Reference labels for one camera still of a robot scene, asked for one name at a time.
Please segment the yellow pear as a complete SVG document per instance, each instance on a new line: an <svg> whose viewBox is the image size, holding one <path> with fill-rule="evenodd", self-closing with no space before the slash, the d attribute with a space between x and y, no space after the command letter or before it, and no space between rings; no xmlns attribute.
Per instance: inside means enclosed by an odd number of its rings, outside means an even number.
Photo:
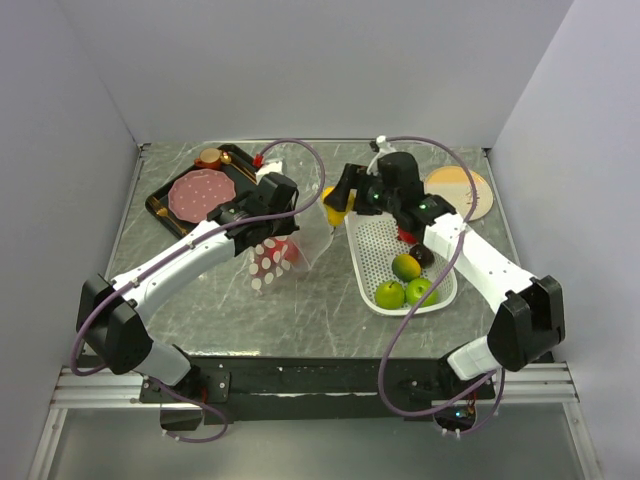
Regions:
<svg viewBox="0 0 640 480"><path fill-rule="evenodd" d="M356 200L356 196L353 192L349 193L349 197L347 200L347 206L345 207L344 211L339 211L334 209L333 207L330 207L326 202L325 199L329 196L329 194L334 190L333 186L329 186L326 187L323 191L323 193L321 194L321 200L322 200L322 205L325 208L326 211L326 216L327 216L327 221L328 224L334 228L340 226L343 222L344 222L344 218L346 217L346 215L351 212L353 210L354 207L354 203Z"/></svg>

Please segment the red apple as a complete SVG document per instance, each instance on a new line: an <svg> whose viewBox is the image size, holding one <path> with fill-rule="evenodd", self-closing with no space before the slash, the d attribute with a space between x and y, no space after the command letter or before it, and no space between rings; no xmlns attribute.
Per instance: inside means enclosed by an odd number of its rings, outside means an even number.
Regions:
<svg viewBox="0 0 640 480"><path fill-rule="evenodd" d="M415 245L418 242L411 233L402 230L400 227L397 228L397 239L408 245Z"/></svg>
<svg viewBox="0 0 640 480"><path fill-rule="evenodd" d="M277 255L275 258L279 263L287 261L291 264L296 264L299 258L299 248L290 237L276 237L275 241L275 251Z"/></svg>

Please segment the clear polka dot zip bag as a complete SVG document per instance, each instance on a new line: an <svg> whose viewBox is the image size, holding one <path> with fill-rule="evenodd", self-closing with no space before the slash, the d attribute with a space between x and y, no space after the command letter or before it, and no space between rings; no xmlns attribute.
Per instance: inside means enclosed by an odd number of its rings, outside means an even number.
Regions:
<svg viewBox="0 0 640 480"><path fill-rule="evenodd" d="M309 272L330 246L334 228L328 224L320 197L308 209L297 214L295 221L299 230L285 237L293 239L299 248L296 264L277 261L274 241L276 237L264 240L250 250L249 285L255 292L266 294L294 279L298 274Z"/></svg>

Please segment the yellow green mango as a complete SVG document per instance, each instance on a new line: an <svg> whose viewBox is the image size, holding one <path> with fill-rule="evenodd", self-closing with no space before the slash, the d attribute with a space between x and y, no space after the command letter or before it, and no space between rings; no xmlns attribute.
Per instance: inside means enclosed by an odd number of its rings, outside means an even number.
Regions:
<svg viewBox="0 0 640 480"><path fill-rule="evenodd" d="M391 264L393 274L402 282L411 282L422 274L420 263L410 254L397 255Z"/></svg>

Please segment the dark purple mangosteen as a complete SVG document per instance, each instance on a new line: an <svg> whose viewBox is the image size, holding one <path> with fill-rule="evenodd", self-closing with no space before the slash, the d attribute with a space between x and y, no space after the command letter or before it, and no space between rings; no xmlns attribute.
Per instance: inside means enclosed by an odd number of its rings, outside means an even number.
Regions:
<svg viewBox="0 0 640 480"><path fill-rule="evenodd" d="M422 244L414 245L410 249L409 255L418 262L422 269L430 267L435 262L434 253Z"/></svg>

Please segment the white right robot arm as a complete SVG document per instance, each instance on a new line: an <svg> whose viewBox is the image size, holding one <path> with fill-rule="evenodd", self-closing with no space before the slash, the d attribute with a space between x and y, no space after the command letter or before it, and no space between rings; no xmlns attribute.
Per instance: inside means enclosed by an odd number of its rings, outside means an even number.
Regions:
<svg viewBox="0 0 640 480"><path fill-rule="evenodd" d="M346 165L323 202L329 212L391 215L401 231L452 262L494 312L488 334L443 357L437 384L445 396L460 398L474 378L492 370L517 372L565 339L559 282L537 278L512 263L443 197L425 192L411 154L379 157L374 173Z"/></svg>

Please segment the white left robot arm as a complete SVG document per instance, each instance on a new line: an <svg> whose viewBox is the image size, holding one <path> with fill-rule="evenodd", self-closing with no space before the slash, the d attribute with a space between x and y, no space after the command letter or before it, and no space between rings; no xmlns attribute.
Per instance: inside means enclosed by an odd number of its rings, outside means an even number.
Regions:
<svg viewBox="0 0 640 480"><path fill-rule="evenodd" d="M136 371L156 377L172 399L184 402L198 390L188 356L154 340L145 322L173 294L199 275L264 240L296 231L296 183L268 173L251 190L211 211L179 242L140 267L108 281L99 274L81 289L76 330L119 375Z"/></svg>

